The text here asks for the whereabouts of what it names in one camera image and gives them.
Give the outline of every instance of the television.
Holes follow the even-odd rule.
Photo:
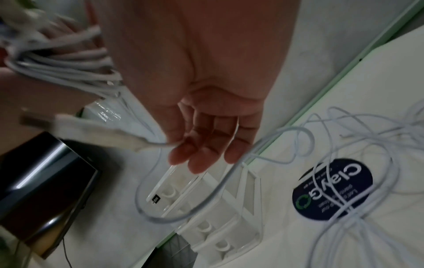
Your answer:
[[[47,258],[100,175],[89,159],[47,132],[0,156],[0,225]]]

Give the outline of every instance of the forearm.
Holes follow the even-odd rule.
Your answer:
[[[3,154],[40,132],[19,125],[22,108],[53,115],[76,113],[97,96],[55,84],[17,75],[0,68],[0,154]]]

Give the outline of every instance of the black label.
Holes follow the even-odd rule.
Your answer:
[[[313,168],[308,170],[300,179],[302,180],[312,170]],[[346,201],[351,200],[365,191],[373,182],[371,171],[367,166],[353,159],[335,159],[330,163],[329,170],[334,188]],[[293,190],[293,205],[297,212],[306,218],[313,220],[329,220],[339,210],[339,207],[322,196],[314,185],[312,174],[309,176],[310,178]],[[325,194],[340,202],[329,185],[326,167],[315,173],[315,179],[319,188],[321,188]],[[356,208],[367,198],[368,195],[364,196],[353,203],[352,206]],[[347,212],[343,212],[339,218],[346,214]]]
[[[160,200],[160,197],[158,195],[155,195],[151,201],[153,202],[153,204],[157,204],[159,200]]]

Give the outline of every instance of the green logo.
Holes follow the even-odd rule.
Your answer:
[[[302,199],[307,199],[307,201],[304,205],[300,204],[300,200],[302,200]],[[296,200],[296,207],[300,210],[305,209],[305,208],[309,207],[311,201],[312,201],[312,199],[310,198],[309,195],[307,195],[307,194],[301,195]]]

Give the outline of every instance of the black wire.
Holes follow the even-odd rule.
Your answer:
[[[70,268],[72,268],[71,262],[69,261],[69,259],[68,259],[68,255],[66,254],[66,248],[65,248],[65,238],[63,238],[63,239],[62,239],[62,242],[63,242],[63,252],[65,253],[66,261],[68,262],[69,267],[70,267]]]

